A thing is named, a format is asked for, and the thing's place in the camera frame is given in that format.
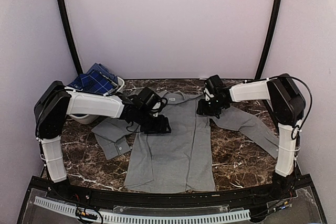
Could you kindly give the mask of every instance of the laundry basket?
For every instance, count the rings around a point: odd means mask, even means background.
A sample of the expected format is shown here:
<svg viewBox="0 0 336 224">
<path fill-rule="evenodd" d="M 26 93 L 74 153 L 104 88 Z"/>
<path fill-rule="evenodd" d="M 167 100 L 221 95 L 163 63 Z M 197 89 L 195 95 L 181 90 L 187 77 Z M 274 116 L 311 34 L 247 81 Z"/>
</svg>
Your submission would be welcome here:
<svg viewBox="0 0 336 224">
<path fill-rule="evenodd" d="M 125 86 L 125 81 L 121 79 L 119 76 L 118 76 L 118 85 L 120 87 L 117 89 L 117 92 L 122 93 L 124 86 Z M 98 115 L 82 115 L 82 116 L 70 115 L 70 117 L 81 124 L 89 124 L 89 123 L 92 123 L 99 116 Z"/>
</svg>

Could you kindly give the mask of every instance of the white vent grille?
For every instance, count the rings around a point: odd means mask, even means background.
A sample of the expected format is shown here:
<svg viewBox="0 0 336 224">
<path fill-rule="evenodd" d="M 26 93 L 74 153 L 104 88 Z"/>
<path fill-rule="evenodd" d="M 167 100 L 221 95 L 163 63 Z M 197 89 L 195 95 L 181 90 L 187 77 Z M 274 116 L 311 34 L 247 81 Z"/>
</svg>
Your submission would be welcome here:
<svg viewBox="0 0 336 224">
<path fill-rule="evenodd" d="M 74 217 L 76 206 L 68 205 L 61 202 L 56 202 L 51 199 L 35 197 L 35 205 L 49 209 L 62 215 Z M 97 215 L 94 211 L 87 210 L 88 213 Z M 155 216 L 134 216 L 121 215 L 112 212 L 100 211 L 106 224 L 222 224 L 234 223 L 237 221 L 249 220 L 249 210 L 242 210 L 236 212 L 227 212 L 215 215 L 201 215 L 201 216 L 181 216 L 181 217 L 155 217 Z"/>
</svg>

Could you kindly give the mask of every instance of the black pole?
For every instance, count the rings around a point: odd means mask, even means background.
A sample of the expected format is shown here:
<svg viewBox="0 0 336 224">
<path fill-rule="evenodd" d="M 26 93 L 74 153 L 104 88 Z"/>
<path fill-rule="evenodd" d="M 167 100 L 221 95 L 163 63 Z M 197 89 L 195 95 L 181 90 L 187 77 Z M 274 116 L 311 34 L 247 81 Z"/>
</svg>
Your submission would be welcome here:
<svg viewBox="0 0 336 224">
<path fill-rule="evenodd" d="M 273 39 L 275 25 L 276 25 L 277 19 L 278 19 L 280 2 L 281 2 L 281 0 L 274 0 L 274 2 L 273 2 L 272 14 L 271 14 L 271 18 L 270 18 L 270 21 L 269 21 L 269 26 L 268 26 L 268 30 L 267 30 L 267 35 L 266 35 L 266 40 L 265 40 L 263 52 L 261 53 L 259 66 L 258 66 L 256 75 L 254 77 L 254 79 L 256 79 L 256 80 L 260 79 L 261 75 L 263 74 L 263 70 L 264 70 L 264 67 L 265 67 L 265 64 L 266 64 L 267 56 L 268 56 L 269 49 L 271 47 L 271 43 L 272 43 L 272 39 Z"/>
<path fill-rule="evenodd" d="M 57 0 L 57 3 L 58 3 L 58 8 L 59 8 L 59 13 L 61 14 L 61 19 L 62 19 L 62 23 L 63 23 L 65 36 L 67 37 L 71 57 L 72 57 L 72 60 L 74 62 L 73 64 L 75 65 L 77 74 L 81 74 L 81 73 L 83 73 L 83 70 L 82 70 L 82 66 L 80 65 L 80 62 L 79 62 L 74 38 L 73 38 L 72 33 L 71 33 L 69 18 L 68 18 L 68 14 L 67 14 L 67 9 L 65 7 L 65 1 L 64 0 Z"/>
</svg>

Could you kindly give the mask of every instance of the blue plaid cloth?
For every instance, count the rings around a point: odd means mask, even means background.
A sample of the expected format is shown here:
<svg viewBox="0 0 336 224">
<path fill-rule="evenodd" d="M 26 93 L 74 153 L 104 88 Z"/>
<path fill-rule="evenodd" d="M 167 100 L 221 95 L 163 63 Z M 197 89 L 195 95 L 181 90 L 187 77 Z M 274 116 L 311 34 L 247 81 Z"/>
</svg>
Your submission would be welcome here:
<svg viewBox="0 0 336 224">
<path fill-rule="evenodd" d="M 102 64 L 98 64 L 98 63 L 93 64 L 93 66 L 89 69 L 87 74 L 91 74 L 93 70 L 101 73 L 107 79 L 110 79 L 111 81 L 113 81 L 115 84 L 118 85 L 118 77 L 110 73 L 109 70 L 106 67 L 104 67 Z"/>
<path fill-rule="evenodd" d="M 68 86 L 81 91 L 99 94 L 105 94 L 115 88 L 108 79 L 96 70 L 91 70 L 89 74 L 80 74 Z"/>
</svg>

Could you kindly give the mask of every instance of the brown marble surface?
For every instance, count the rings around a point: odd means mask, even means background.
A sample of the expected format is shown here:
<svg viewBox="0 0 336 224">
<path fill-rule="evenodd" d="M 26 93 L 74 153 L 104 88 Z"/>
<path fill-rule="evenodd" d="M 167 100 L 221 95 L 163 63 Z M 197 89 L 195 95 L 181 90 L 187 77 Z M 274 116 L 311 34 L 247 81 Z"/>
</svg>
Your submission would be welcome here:
<svg viewBox="0 0 336 224">
<path fill-rule="evenodd" d="M 225 84 L 237 83 L 225 80 Z M 188 94 L 201 93 L 203 80 L 127 80 L 124 93 L 149 87 L 156 92 L 182 91 Z M 259 117 L 274 132 L 275 128 L 261 101 L 242 102 L 235 107 Z M 103 117 L 89 125 L 68 119 L 62 133 L 62 151 L 65 168 L 73 185 L 89 188 L 128 191 L 123 187 L 127 174 L 130 152 L 105 159 L 91 129 Z M 127 136 L 132 146 L 135 134 Z M 224 130 L 211 122 L 211 145 L 213 153 L 213 175 L 217 190 L 230 190 L 271 183 L 276 160 L 267 152 L 239 132 Z"/>
</svg>

